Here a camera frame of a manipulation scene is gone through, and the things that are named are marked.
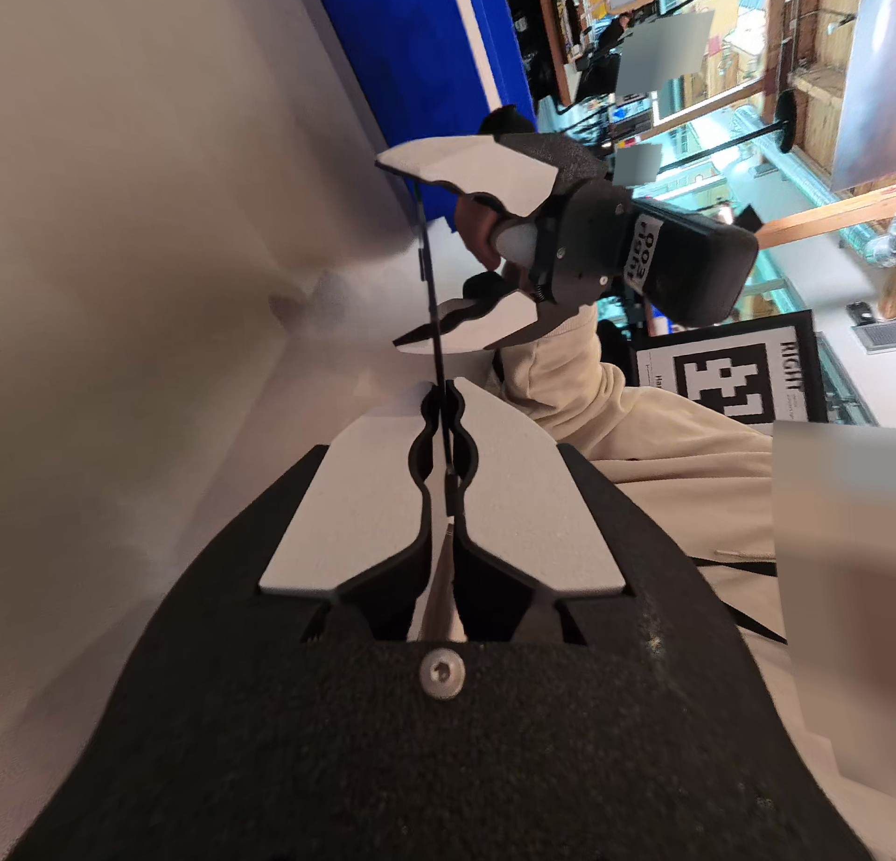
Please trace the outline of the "person's right hand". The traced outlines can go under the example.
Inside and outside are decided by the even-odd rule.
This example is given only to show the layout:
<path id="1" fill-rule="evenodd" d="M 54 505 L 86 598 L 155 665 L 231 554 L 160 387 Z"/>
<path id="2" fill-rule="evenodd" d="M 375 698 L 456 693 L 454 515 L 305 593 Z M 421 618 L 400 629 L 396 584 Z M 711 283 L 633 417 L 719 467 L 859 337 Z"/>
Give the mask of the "person's right hand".
<path id="1" fill-rule="evenodd" d="M 454 225 L 465 248 L 488 271 L 502 265 L 502 257 L 492 246 L 491 235 L 502 216 L 494 209 L 468 195 L 458 197 Z"/>

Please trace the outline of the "thin black strip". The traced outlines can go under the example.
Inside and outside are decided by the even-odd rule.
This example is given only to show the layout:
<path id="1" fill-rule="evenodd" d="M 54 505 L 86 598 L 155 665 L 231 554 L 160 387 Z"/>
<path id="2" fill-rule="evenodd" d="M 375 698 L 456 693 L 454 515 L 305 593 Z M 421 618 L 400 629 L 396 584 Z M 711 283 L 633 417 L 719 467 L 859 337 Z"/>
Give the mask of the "thin black strip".
<path id="1" fill-rule="evenodd" d="M 458 409 L 454 402 L 454 398 L 449 391 L 447 380 L 445 378 L 442 354 L 442 334 L 440 329 L 437 293 L 435 290 L 434 267 L 420 183 L 417 180 L 413 180 L 410 185 L 420 229 L 420 265 L 423 274 L 422 278 L 427 287 L 427 308 L 433 349 L 435 385 L 439 396 L 442 450 L 445 464 L 445 474 L 443 478 L 445 511 L 448 519 L 456 522 L 462 508 L 461 477 L 458 474 L 455 460 L 456 438 L 454 431 L 454 415 L 458 412 Z"/>

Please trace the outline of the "person's right forearm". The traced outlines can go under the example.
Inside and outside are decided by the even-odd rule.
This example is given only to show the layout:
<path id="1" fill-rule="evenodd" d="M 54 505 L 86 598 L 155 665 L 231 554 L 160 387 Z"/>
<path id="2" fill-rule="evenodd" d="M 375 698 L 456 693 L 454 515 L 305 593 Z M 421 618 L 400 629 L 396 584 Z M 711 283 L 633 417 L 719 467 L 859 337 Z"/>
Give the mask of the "person's right forearm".
<path id="1" fill-rule="evenodd" d="M 500 351 L 499 396 L 613 484 L 670 489 L 770 486 L 771 438 L 662 388 L 629 387 L 604 362 L 596 305 L 534 342 Z"/>

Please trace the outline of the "person's cream sweater torso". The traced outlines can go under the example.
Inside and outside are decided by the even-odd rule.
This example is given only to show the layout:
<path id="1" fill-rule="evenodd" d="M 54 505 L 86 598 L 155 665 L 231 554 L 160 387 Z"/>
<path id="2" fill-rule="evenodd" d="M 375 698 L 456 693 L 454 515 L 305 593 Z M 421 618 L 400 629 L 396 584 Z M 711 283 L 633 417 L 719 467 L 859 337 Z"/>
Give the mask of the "person's cream sweater torso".
<path id="1" fill-rule="evenodd" d="M 670 489 L 622 490 L 686 552 L 711 564 L 705 578 L 718 598 L 737 611 L 786 637 L 786 625 L 774 573 L 770 486 L 707 488 L 673 494 Z M 740 626 L 776 712 L 802 759 L 826 796 L 874 859 L 894 859 L 894 799 L 843 777 L 828 738 L 806 726 L 798 698 L 790 650 L 771 638 Z"/>

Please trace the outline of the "blue plastic storage bin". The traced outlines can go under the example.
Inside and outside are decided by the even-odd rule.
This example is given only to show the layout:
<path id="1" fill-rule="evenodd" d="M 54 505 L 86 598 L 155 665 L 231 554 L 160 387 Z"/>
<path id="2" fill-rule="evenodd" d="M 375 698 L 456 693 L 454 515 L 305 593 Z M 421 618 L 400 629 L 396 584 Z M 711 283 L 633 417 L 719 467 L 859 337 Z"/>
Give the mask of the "blue plastic storage bin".
<path id="1" fill-rule="evenodd" d="M 473 135 L 490 113 L 455 0 L 320 0 L 387 148 Z M 507 0 L 473 0 L 500 93 L 534 123 Z"/>

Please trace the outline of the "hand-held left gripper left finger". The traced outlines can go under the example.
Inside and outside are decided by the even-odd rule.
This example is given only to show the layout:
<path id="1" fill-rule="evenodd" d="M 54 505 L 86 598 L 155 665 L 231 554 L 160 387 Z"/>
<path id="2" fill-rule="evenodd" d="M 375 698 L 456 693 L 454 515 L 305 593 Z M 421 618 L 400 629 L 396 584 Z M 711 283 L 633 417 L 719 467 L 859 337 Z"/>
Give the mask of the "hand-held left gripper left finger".
<path id="1" fill-rule="evenodd" d="M 425 436 L 433 385 L 418 382 L 355 419 L 324 452 L 259 581 L 265 594 L 335 598 L 337 590 L 431 531 L 425 475 L 411 449 Z"/>

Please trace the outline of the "framed marker poster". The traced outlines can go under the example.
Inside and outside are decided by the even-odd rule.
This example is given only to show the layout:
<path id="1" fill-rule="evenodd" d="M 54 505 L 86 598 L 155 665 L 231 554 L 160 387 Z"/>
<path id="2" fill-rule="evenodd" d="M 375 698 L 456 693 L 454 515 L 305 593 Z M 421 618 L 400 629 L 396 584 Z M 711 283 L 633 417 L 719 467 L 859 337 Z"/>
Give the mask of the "framed marker poster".
<path id="1" fill-rule="evenodd" d="M 817 343 L 810 311 L 687 330 L 633 343 L 633 376 L 772 435 L 829 422 Z"/>

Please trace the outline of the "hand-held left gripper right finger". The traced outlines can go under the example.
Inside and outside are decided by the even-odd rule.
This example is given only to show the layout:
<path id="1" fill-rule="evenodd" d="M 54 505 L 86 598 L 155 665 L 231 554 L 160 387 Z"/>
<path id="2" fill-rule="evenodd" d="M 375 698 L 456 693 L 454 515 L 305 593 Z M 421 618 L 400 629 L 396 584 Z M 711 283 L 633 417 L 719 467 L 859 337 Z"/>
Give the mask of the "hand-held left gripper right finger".
<path id="1" fill-rule="evenodd" d="M 454 381 L 459 427 L 476 451 L 463 491 L 465 531 L 485 551 L 557 598 L 609 597 L 625 581 L 556 442 L 473 382 Z"/>

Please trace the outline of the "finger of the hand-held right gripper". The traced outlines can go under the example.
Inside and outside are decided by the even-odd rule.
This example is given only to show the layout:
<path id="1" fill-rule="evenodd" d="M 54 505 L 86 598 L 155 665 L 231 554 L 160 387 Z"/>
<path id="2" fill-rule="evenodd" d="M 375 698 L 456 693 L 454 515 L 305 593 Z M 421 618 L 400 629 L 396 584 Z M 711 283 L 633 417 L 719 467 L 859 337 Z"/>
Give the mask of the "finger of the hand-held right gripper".
<path id="1" fill-rule="evenodd" d="M 494 349 L 500 340 L 537 323 L 538 306 L 520 290 L 479 299 L 455 298 L 435 307 L 443 354 Z"/>
<path id="2" fill-rule="evenodd" d="M 499 212 L 530 217 L 552 194 L 558 168 L 507 148 L 490 136 L 420 138 L 376 156 L 382 170 L 457 196 L 478 196 Z"/>

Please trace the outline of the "black round disc stand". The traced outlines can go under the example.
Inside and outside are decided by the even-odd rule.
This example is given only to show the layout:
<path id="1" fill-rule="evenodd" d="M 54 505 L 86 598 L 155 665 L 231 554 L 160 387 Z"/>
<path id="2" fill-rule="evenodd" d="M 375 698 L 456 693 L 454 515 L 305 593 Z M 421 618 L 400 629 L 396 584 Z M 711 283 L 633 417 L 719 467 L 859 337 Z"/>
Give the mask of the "black round disc stand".
<path id="1" fill-rule="evenodd" d="M 776 148 L 782 155 L 788 155 L 795 144 L 798 127 L 798 102 L 795 93 L 795 89 L 788 88 L 778 95 L 774 120 L 770 124 L 754 127 L 746 132 L 734 135 L 733 138 L 725 142 L 700 150 L 700 152 L 692 156 L 693 160 L 699 161 L 715 154 L 733 150 L 748 142 L 767 136 L 776 137 Z"/>

